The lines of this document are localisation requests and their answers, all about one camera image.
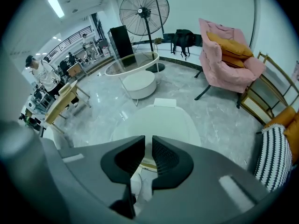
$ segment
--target black backpack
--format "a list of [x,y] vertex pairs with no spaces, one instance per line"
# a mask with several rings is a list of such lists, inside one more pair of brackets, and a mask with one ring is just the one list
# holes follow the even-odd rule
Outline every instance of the black backpack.
[[181,56],[183,57],[182,53],[185,55],[185,60],[187,59],[187,54],[185,51],[185,48],[188,48],[188,53],[190,56],[189,47],[193,46],[194,44],[194,34],[185,29],[178,29],[171,41],[171,53],[175,54],[176,46],[179,46],[182,48]]

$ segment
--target black stand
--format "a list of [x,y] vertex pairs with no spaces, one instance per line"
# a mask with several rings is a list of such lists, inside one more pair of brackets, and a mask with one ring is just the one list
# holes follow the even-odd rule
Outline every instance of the black stand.
[[208,89],[210,89],[211,85],[209,84],[208,87],[200,94],[198,95],[194,100],[199,100],[200,97],[202,97]]
[[199,75],[200,73],[201,73],[201,71],[200,71],[200,72],[198,72],[194,78],[197,78],[197,77],[198,77],[198,75]]
[[240,108],[240,104],[241,104],[241,98],[242,98],[242,94],[241,93],[237,93],[238,94],[238,101],[237,101],[237,108]]
[[[152,40],[151,40],[151,36],[150,36],[149,23],[148,23],[148,20],[146,19],[146,17],[144,18],[144,20],[145,20],[146,29],[147,29],[147,31],[148,31],[148,35],[149,35],[150,50],[151,50],[152,52],[154,52],[154,49],[153,49],[153,42],[152,42]],[[160,72],[160,71],[163,71],[163,70],[165,69],[165,65],[162,64],[162,63],[158,63],[158,68],[159,68],[159,72]],[[147,71],[151,71],[151,72],[153,72],[153,73],[157,73],[157,72],[158,72],[158,70],[157,70],[157,65],[156,65],[156,64],[154,64],[154,65],[148,67],[146,70],[147,70]]]

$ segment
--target yellow pillow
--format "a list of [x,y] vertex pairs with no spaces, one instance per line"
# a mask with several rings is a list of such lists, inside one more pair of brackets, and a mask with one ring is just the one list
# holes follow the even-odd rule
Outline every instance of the yellow pillow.
[[294,164],[299,158],[299,113],[295,115],[293,122],[284,131],[284,135],[289,142]]
[[224,61],[228,66],[233,68],[245,68],[244,63],[240,59],[234,57],[223,55],[222,61]]
[[206,34],[211,41],[220,45],[223,55],[238,59],[247,59],[253,56],[251,50],[248,49],[247,46],[240,44],[235,40],[223,39],[212,32],[207,32]]

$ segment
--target white wall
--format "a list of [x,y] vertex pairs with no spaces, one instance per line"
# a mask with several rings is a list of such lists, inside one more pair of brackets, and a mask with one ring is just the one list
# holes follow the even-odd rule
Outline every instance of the white wall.
[[[123,0],[117,0],[121,6]],[[169,17],[164,24],[165,33],[175,33],[177,29],[188,29],[200,34],[198,18],[203,18],[223,26],[240,28],[249,44],[253,29],[254,0],[168,0]],[[134,36],[139,41],[141,36]],[[152,38],[162,37],[161,30]]]
[[[252,50],[255,57],[258,52],[268,53],[285,73],[291,77],[296,61],[299,60],[299,40],[288,17],[275,0],[257,0],[256,27],[252,42]],[[285,91],[288,83],[283,76],[270,64],[267,64],[265,75],[281,91]],[[265,95],[267,91],[260,87],[260,92]],[[293,89],[286,95],[286,100],[290,103],[296,96]],[[299,100],[293,105],[297,110]]]
[[25,53],[18,55],[16,58],[12,59],[14,62],[15,66],[17,67],[17,70],[21,73],[25,67],[25,61],[26,58],[31,55],[30,53]]
[[85,21],[81,19],[78,22],[74,22],[72,26],[69,26],[67,29],[60,31],[62,40],[65,40],[66,38],[70,37],[74,33],[88,26],[91,26],[91,23],[88,18]]
[[25,69],[22,71],[22,75],[25,77],[25,79],[28,81],[29,84],[32,84],[33,82],[37,82],[37,80],[35,79],[34,75],[29,72],[29,70]]
[[108,31],[110,28],[122,26],[119,7],[116,0],[109,0],[103,11],[98,12],[105,37],[109,40]]
[[[55,37],[59,38],[61,41],[63,41],[60,33],[56,34]],[[42,48],[40,48],[37,52],[33,53],[32,55],[33,56],[36,56],[36,53],[49,53],[50,51],[52,51],[56,46],[58,46],[61,42],[57,39],[53,39],[51,38],[47,43],[45,43],[43,45]]]
[[32,88],[0,45],[0,119],[17,121]]

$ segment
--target pink armchair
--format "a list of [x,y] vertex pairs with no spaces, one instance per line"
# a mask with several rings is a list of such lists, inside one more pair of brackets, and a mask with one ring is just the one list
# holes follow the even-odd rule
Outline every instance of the pink armchair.
[[241,94],[244,93],[246,87],[265,71],[264,63],[250,57],[244,61],[246,68],[235,69],[227,66],[221,60],[222,51],[219,44],[210,41],[206,33],[215,33],[221,38],[235,40],[249,48],[242,31],[236,28],[224,27],[201,18],[199,19],[199,25],[202,37],[202,51],[199,59],[209,86],[195,100],[198,100],[211,85]]

